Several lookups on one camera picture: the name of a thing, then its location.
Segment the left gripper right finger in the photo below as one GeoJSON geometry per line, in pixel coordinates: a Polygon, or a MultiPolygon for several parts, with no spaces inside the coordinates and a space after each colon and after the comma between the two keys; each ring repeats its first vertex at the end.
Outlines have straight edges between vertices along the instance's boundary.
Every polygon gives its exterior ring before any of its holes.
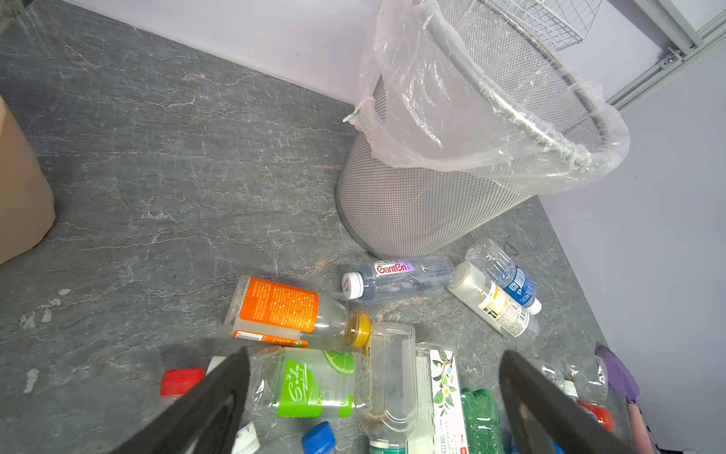
{"type": "Polygon", "coordinates": [[[507,350],[503,354],[499,385],[520,453],[553,453],[555,446],[564,453],[630,451],[518,352],[507,350]]]}

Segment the white floral label bottle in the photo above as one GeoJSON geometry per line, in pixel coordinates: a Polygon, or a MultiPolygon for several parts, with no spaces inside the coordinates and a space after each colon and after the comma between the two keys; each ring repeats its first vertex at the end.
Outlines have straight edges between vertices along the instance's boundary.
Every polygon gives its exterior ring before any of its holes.
{"type": "Polygon", "coordinates": [[[467,454],[458,359],[453,349],[430,342],[416,345],[417,419],[406,451],[412,454],[467,454]]]}

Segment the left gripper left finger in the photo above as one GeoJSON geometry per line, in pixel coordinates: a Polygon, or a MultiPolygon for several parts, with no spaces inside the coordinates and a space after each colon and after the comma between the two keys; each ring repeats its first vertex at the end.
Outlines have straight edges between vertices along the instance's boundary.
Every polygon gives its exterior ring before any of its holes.
{"type": "Polygon", "coordinates": [[[251,424],[243,421],[251,361],[246,348],[214,357],[205,377],[153,416],[116,453],[249,453],[251,424]]]}

